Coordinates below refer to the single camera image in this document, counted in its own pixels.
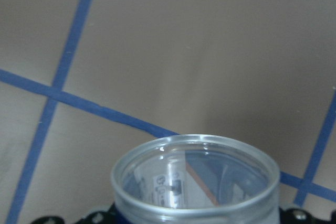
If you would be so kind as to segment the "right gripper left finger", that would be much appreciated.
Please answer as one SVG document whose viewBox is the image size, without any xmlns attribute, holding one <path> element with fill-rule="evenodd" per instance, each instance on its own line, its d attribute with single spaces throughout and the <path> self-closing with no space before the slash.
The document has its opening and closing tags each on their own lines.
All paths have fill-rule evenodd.
<svg viewBox="0 0 336 224">
<path fill-rule="evenodd" d="M 112 204 L 107 210 L 93 211 L 90 214 L 81 217 L 75 223 L 89 223 L 89 224 L 100 224 L 100 223 L 115 223 L 116 221 L 115 205 Z M 42 216 L 32 222 L 32 224 L 65 224 L 64 218 L 61 216 Z"/>
</svg>

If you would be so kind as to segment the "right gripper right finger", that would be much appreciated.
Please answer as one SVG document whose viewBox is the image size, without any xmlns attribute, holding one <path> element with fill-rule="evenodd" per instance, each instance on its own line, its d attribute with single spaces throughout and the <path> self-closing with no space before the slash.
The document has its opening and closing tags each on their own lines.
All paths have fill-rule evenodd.
<svg viewBox="0 0 336 224">
<path fill-rule="evenodd" d="M 281 224 L 335 224 L 335 210 L 329 219 L 320 219 L 299 207 L 279 207 Z"/>
</svg>

